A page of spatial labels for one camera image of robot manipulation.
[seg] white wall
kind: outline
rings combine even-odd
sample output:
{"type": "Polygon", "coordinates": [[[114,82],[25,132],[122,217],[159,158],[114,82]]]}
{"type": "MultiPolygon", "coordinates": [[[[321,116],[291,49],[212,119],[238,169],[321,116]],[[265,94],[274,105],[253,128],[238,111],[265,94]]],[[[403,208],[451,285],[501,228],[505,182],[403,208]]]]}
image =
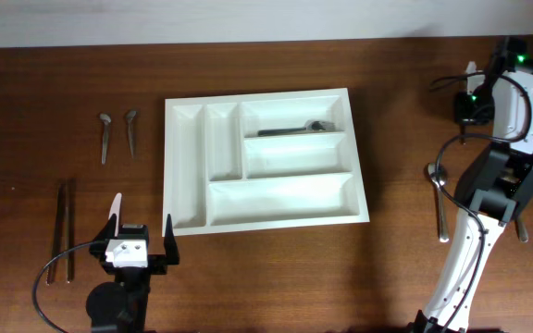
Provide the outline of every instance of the white wall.
{"type": "Polygon", "coordinates": [[[533,0],[0,0],[0,47],[533,34],[533,0]]]}

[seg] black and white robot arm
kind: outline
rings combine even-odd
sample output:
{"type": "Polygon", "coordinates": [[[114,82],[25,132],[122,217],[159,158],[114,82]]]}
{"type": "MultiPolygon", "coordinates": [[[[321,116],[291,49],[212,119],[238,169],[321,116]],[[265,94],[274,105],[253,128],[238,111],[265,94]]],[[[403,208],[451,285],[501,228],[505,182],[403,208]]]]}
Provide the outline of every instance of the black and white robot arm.
{"type": "Polygon", "coordinates": [[[526,58],[525,43],[504,39],[488,67],[478,72],[482,75],[472,75],[477,73],[472,62],[466,73],[466,92],[455,98],[456,122],[465,126],[493,120],[493,137],[520,140],[492,142],[458,181],[453,199],[476,214],[484,226],[484,240],[476,219],[460,208],[437,288],[409,325],[413,333],[467,331],[472,299],[490,251],[533,196],[533,60],[526,58]],[[530,113],[524,95],[501,76],[524,88],[530,113]]]}

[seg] wooden table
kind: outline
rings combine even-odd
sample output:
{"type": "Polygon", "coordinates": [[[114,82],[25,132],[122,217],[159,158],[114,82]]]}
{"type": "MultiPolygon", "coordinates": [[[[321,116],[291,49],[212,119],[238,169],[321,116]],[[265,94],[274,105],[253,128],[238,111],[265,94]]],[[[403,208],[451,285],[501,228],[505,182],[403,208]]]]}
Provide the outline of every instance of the wooden table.
{"type": "MultiPolygon", "coordinates": [[[[484,66],[496,38],[225,43],[0,49],[0,332],[49,331],[31,284],[49,259],[56,184],[76,179],[76,242],[106,222],[116,192],[122,221],[146,224],[161,253],[164,99],[348,87],[371,223],[179,237],[181,265],[152,278],[147,327],[158,332],[342,332],[403,327],[429,300],[449,245],[438,242],[423,170],[457,133],[454,90],[428,83],[484,66]],[[130,158],[125,113],[136,120],[130,158]],[[113,119],[100,164],[101,112],[113,119]]],[[[527,38],[533,56],[533,37],[527,38]]],[[[486,145],[445,157],[450,191],[486,145]]],[[[455,209],[448,205],[453,233],[455,209]]],[[[471,327],[533,332],[530,242],[508,228],[492,252],[471,327]]],[[[71,284],[44,284],[44,311],[87,331],[85,300],[108,281],[83,251],[71,284]]]]}

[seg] fork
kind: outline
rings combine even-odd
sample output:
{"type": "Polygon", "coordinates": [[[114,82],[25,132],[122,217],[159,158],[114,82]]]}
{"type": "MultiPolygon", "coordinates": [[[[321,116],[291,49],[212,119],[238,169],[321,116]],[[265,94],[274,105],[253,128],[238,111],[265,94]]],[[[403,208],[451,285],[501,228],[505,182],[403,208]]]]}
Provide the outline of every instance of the fork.
{"type": "Polygon", "coordinates": [[[292,134],[295,132],[319,132],[319,131],[333,131],[335,130],[334,123],[331,121],[312,120],[308,121],[307,125],[302,128],[295,129],[261,129],[258,131],[258,136],[269,136],[279,134],[292,134]]]}

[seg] white tray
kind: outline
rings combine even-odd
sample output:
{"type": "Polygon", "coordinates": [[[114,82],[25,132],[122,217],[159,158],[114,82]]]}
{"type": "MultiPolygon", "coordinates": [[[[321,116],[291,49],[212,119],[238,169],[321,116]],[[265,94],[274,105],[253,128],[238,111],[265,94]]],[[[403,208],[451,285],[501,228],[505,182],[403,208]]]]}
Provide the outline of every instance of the white tray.
{"type": "Polygon", "coordinates": [[[347,90],[166,100],[168,214],[177,236],[368,222],[347,90]],[[335,131],[257,137],[310,120],[335,131]]]}

